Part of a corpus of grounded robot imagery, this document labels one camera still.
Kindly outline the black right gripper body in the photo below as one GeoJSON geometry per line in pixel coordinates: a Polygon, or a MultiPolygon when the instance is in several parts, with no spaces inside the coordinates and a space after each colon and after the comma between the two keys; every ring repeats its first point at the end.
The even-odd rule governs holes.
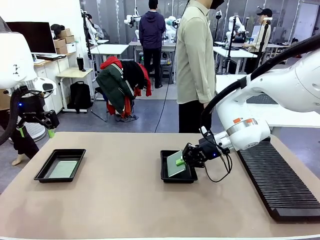
{"type": "Polygon", "coordinates": [[[204,137],[201,138],[198,143],[201,152],[200,162],[204,163],[222,156],[218,147],[214,143],[206,140],[204,137]]]}

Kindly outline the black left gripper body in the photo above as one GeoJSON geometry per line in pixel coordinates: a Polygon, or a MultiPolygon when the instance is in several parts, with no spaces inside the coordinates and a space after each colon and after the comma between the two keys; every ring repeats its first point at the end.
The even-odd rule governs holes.
{"type": "Polygon", "coordinates": [[[21,123],[43,123],[45,121],[45,100],[40,96],[22,97],[18,102],[18,116],[21,123]]]}

